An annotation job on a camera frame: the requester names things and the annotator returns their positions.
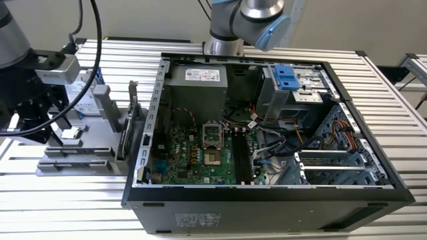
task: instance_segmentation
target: power supply label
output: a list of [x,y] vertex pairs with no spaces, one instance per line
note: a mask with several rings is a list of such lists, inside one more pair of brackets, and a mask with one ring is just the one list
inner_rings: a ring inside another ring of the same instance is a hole
[[219,82],[221,70],[189,68],[186,70],[186,80]]

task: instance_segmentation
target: open computer tower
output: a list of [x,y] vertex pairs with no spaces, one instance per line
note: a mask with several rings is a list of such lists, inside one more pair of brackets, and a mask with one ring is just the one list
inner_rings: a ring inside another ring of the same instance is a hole
[[415,201],[327,62],[163,53],[133,149],[150,234],[349,232]]

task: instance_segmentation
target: aluminum extrusion table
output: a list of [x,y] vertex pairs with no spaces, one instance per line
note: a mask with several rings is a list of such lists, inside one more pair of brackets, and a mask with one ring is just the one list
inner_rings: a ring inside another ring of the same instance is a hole
[[[162,52],[201,54],[202,45],[103,41],[101,67],[121,107],[129,106],[131,80],[139,82],[138,98],[149,107]],[[83,67],[93,67],[95,53],[97,41],[89,40],[78,53]],[[351,233],[147,236],[134,212],[121,206],[126,176],[38,177],[46,146],[7,139],[0,146],[2,239],[427,239],[427,123],[370,58],[355,51],[291,48],[262,52],[246,47],[245,54],[331,63],[417,202]]]

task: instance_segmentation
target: ram slot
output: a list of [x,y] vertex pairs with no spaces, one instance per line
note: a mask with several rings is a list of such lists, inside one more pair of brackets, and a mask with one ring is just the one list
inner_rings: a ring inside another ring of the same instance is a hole
[[253,171],[250,163],[250,149],[245,132],[234,132],[231,136],[235,183],[251,184]]

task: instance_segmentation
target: sticker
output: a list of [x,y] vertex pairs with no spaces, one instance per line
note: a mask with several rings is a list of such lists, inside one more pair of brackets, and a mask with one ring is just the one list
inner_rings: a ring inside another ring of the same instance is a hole
[[247,126],[250,129],[253,129],[257,126],[257,124],[257,121],[251,121]]
[[259,118],[259,116],[257,115],[257,113],[254,113],[254,114],[251,115],[251,119],[255,121],[258,118]]
[[177,226],[181,228],[215,228],[221,224],[221,213],[177,213]]
[[[73,84],[66,85],[66,91],[67,91],[70,102],[73,102],[77,99],[78,95],[81,94],[82,89],[87,85],[90,75],[91,75],[91,73],[81,73],[77,81]],[[93,87],[97,84],[98,84],[98,79],[95,79],[95,81],[93,83]],[[74,106],[74,109],[77,109],[83,115],[101,116],[101,109],[97,105],[97,100],[95,100],[95,97],[93,94],[93,87],[86,92],[79,103]]]
[[186,70],[186,80],[219,82],[221,70],[190,68]]

